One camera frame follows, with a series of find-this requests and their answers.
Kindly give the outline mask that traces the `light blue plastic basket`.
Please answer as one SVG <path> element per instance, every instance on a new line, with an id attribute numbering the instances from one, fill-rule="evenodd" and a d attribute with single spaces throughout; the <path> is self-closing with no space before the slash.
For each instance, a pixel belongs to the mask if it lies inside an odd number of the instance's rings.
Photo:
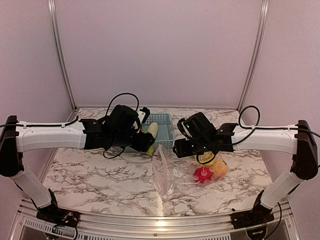
<path id="1" fill-rule="evenodd" d="M 142 124 L 142 130 L 147 131 L 152 123 L 158 124 L 158 132 L 153 144 L 154 149 L 156 150 L 158 145 L 162 145 L 167 150 L 172 149 L 176 136 L 171 115 L 169 113 L 150 114 L 146 122 Z"/>

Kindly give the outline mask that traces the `clear zip top bag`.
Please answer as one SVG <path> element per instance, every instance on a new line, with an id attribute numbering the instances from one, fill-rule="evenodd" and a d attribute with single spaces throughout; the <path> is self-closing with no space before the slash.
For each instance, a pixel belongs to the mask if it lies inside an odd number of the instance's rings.
<path id="1" fill-rule="evenodd" d="M 182 161 L 175 161 L 170 152 L 159 145 L 154 154 L 151 155 L 151 169 L 154 176 L 154 186 L 158 194 L 163 199 L 163 195 L 167 195 L 168 200 L 174 192 L 187 191 L 189 189 L 211 184 L 220 179 L 212 179 L 205 183 L 196 183 L 193 179 L 196 169 L 205 167 L 199 162 L 199 156 L 187 157 Z M 223 161 L 215 155 L 217 161 Z"/>

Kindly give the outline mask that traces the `green fake pear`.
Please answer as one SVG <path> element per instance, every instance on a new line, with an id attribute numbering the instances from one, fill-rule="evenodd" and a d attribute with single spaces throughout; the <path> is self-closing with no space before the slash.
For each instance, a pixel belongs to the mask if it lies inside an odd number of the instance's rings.
<path id="1" fill-rule="evenodd" d="M 153 155 L 154 152 L 155 152 L 155 147 L 154 147 L 154 145 L 151 145 L 151 146 L 149 147 L 149 149 L 147 150 L 146 153 L 147 153 L 148 155 Z"/>

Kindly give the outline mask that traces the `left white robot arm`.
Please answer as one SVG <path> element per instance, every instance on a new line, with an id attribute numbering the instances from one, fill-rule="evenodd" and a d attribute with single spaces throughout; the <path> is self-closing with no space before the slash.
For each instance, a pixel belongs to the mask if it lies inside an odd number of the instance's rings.
<path id="1" fill-rule="evenodd" d="M 155 142 L 151 133 L 142 130 L 149 115 L 146 107 L 134 110 L 119 104 L 100 119 L 76 118 L 61 123 L 29 123 L 11 115 L 1 125 L 0 174 L 24 191 L 51 222 L 58 223 L 63 211 L 54 193 L 23 165 L 23 153 L 56 148 L 107 151 L 112 147 L 147 152 Z"/>

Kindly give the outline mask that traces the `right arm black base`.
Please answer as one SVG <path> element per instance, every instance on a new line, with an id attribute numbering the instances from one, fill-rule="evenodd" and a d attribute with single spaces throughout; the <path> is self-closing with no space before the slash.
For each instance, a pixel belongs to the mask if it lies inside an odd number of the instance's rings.
<path id="1" fill-rule="evenodd" d="M 271 222 L 275 219 L 272 209 L 266 208 L 261 204 L 263 193 L 264 191 L 261 191 L 257 195 L 252 209 L 234 212 L 230 215 L 231 224 L 233 225 L 234 229 L 266 224 L 267 222 Z"/>

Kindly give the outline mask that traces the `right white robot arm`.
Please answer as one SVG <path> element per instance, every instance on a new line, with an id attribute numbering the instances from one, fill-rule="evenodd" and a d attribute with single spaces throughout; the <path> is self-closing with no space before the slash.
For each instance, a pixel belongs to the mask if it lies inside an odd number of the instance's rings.
<path id="1" fill-rule="evenodd" d="M 258 151 L 263 155 L 284 157 L 288 163 L 282 167 L 271 185 L 256 199 L 247 219 L 258 224 L 277 203 L 294 191 L 302 182 L 318 174 L 318 148 L 315 137 L 306 120 L 283 126 L 243 125 L 240 122 L 223 123 L 215 127 L 202 113 L 180 119 L 177 128 L 183 138 L 174 142 L 173 152 L 178 158 L 206 152 Z"/>

